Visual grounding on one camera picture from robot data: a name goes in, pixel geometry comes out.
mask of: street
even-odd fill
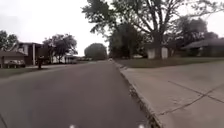
[[[138,128],[146,121],[112,62],[0,80],[0,114],[7,128]]]

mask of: sky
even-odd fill
[[[42,41],[54,34],[69,33],[77,40],[80,56],[91,43],[105,43],[101,35],[90,33],[81,7],[86,0],[0,0],[0,30],[16,34],[22,42]],[[208,30],[224,37],[224,12],[211,15]]]

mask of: sidewalk crack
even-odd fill
[[[3,116],[1,114],[0,114],[0,121],[3,123],[5,128],[8,128],[6,122],[5,122],[5,120],[4,120],[4,118],[3,118]]]
[[[179,110],[179,109],[186,108],[186,107],[188,107],[188,106],[194,104],[195,102],[199,101],[200,99],[202,99],[202,98],[204,98],[204,97],[209,97],[209,98],[211,98],[211,99],[213,99],[213,100],[216,100],[216,101],[218,101],[218,102],[222,102],[222,101],[220,101],[220,100],[218,100],[218,99],[216,99],[216,98],[213,98],[213,97],[211,97],[211,96],[208,96],[208,94],[211,93],[211,92],[213,92],[214,90],[220,88],[221,86],[223,86],[223,84],[222,84],[222,85],[219,85],[219,86],[213,88],[212,90],[208,91],[207,93],[203,94],[203,93],[200,93],[200,92],[195,91],[195,90],[193,90],[193,89],[184,87],[184,86],[179,85],[179,84],[177,84],[177,83],[174,83],[174,82],[172,82],[172,81],[168,81],[168,82],[173,83],[173,84],[175,84],[175,85],[177,85],[177,86],[181,86],[181,87],[183,87],[183,88],[185,88],[185,89],[192,90],[192,91],[194,91],[194,92],[196,92],[196,93],[201,94],[201,96],[200,96],[199,98],[197,98],[196,100],[192,101],[191,103],[185,104],[185,105],[180,106],[180,107],[175,108],[175,109],[171,109],[171,110],[167,110],[167,111],[165,111],[165,112],[159,113],[158,116],[166,115],[166,114],[168,114],[168,113],[175,112],[175,111],[177,111],[177,110]]]

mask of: lawn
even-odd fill
[[[0,78],[10,77],[28,72],[39,71],[36,68],[0,69]]]
[[[158,68],[195,63],[224,61],[224,58],[170,58],[166,60],[132,59],[117,60],[118,63],[130,68]]]

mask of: sidewalk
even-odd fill
[[[54,68],[63,68],[63,67],[68,67],[71,66],[72,64],[67,64],[67,65],[42,65],[42,68],[47,68],[47,69],[54,69]],[[26,68],[37,68],[38,66],[28,66]]]
[[[224,128],[224,62],[120,71],[164,128]]]

